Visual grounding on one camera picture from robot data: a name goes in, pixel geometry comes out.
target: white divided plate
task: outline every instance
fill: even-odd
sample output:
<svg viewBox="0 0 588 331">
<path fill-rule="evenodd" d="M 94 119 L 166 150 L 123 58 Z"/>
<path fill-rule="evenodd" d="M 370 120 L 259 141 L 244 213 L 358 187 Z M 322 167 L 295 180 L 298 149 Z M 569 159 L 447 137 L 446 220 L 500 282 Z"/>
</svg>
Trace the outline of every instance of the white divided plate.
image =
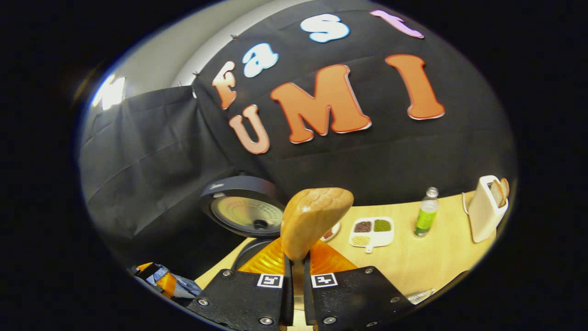
<svg viewBox="0 0 588 331">
<path fill-rule="evenodd" d="M 386 220 L 390 223 L 390 230 L 389 231 L 374 231 L 374 225 L 376 220 Z M 353 232 L 355 229 L 355 225 L 360 222 L 370 222 L 372 224 L 370 228 L 370 232 Z M 369 237 L 369 243 L 367 245 L 355 245 L 353 244 L 354 237 L 360 236 L 367 236 Z M 390 245 L 392 240 L 394 239 L 394 221 L 390 217 L 366 217 L 364 219 L 358 219 L 353 222 L 353 226 L 351 227 L 351 232 L 349 233 L 349 244 L 355 247 L 365 247 L 366 253 L 371 253 L 374 247 L 380 246 L 387 246 Z"/>
<path fill-rule="evenodd" d="M 320 239 L 326 243 L 327 241 L 333 239 L 333 237 L 339 232 L 339 229 L 341 229 L 341 221 L 337 222 L 337 224 L 335 224 L 332 228 L 331 228 L 331 232 L 333 234 L 331 234 L 329 237 L 325 238 L 324 236 L 322 236 Z"/>
</svg>

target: screw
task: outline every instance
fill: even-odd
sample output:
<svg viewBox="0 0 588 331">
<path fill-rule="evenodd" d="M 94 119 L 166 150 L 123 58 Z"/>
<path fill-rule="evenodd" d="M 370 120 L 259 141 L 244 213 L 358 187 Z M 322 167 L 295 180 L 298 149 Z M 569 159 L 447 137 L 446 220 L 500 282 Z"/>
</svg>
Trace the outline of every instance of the screw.
<svg viewBox="0 0 588 331">
<path fill-rule="evenodd" d="M 269 317 L 262 317 L 259 319 L 259 323 L 263 324 L 263 325 L 272 325 L 273 324 L 273 319 L 269 318 Z"/>
<path fill-rule="evenodd" d="M 335 322 L 337 322 L 337 318 L 335 318 L 335 317 L 327 317 L 327 318 L 323 319 L 324 324 L 333 324 Z"/>
</svg>

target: bottle cap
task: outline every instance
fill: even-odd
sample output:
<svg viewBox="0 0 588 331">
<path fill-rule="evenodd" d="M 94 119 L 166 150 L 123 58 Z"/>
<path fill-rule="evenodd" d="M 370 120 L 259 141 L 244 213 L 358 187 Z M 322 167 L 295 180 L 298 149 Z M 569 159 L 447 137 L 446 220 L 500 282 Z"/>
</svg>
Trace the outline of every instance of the bottle cap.
<svg viewBox="0 0 588 331">
<path fill-rule="evenodd" d="M 427 189 L 427 196 L 430 198 L 436 198 L 439 195 L 439 191 L 435 187 L 429 187 Z"/>
</svg>

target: plastic bottle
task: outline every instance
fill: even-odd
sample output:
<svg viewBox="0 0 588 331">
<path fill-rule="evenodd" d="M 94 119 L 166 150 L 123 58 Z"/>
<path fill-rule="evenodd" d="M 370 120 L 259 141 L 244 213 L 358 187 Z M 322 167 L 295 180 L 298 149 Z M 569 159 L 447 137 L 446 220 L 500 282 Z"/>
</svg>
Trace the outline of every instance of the plastic bottle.
<svg viewBox="0 0 588 331">
<path fill-rule="evenodd" d="M 415 228 L 415 234 L 419 237 L 427 235 L 433 225 L 433 220 L 439 208 L 439 201 L 437 201 L 438 195 L 439 191 L 436 188 L 429 187 L 427 189 L 427 195 L 420 202 L 419 218 L 416 221 Z"/>
</svg>

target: orange soft finger pad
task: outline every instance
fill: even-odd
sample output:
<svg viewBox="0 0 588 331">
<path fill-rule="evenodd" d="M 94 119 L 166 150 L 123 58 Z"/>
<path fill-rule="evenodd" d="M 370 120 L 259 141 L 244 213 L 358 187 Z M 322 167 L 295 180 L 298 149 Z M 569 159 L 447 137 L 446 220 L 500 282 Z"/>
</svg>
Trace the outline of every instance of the orange soft finger pad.
<svg viewBox="0 0 588 331">
<path fill-rule="evenodd" d="M 241 268 L 240 272 L 284 274 L 284 253 L 280 238 L 265 246 L 259 253 L 255 254 Z"/>
<path fill-rule="evenodd" d="M 310 248 L 310 274 L 344 272 L 357 269 L 329 244 L 319 240 Z"/>
</svg>

